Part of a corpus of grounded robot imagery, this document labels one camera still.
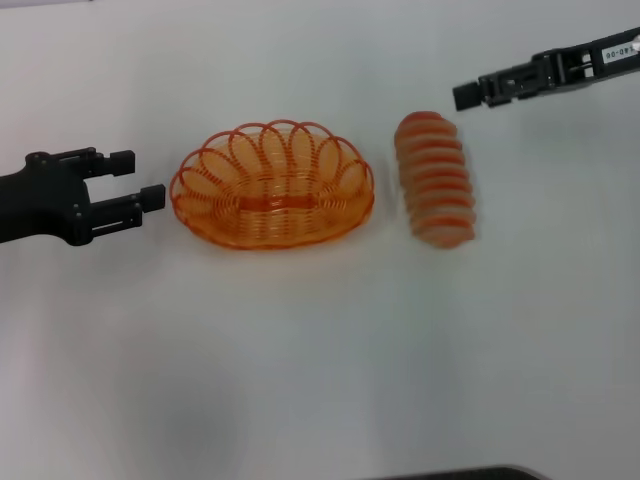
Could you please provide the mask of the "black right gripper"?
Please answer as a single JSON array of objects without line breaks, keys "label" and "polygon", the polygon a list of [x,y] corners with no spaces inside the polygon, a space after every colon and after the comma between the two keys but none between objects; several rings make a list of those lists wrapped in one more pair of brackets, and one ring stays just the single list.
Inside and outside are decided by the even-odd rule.
[{"label": "black right gripper", "polygon": [[[532,57],[541,62],[542,91],[547,94],[587,87],[591,84],[639,71],[639,29],[634,28],[580,45],[547,50]],[[453,89],[457,111],[490,108],[525,98],[540,90],[540,69],[527,63],[479,77]]]}]

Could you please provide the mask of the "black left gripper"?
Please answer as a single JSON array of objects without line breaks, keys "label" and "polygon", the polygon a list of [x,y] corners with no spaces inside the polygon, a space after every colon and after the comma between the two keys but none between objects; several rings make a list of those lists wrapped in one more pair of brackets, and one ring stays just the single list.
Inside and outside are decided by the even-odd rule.
[{"label": "black left gripper", "polygon": [[145,214],[165,208],[164,185],[91,203],[85,184],[89,178],[133,174],[135,159],[131,150],[105,156],[94,147],[28,154],[20,171],[1,178],[1,241],[49,235],[84,246],[141,227]]}]

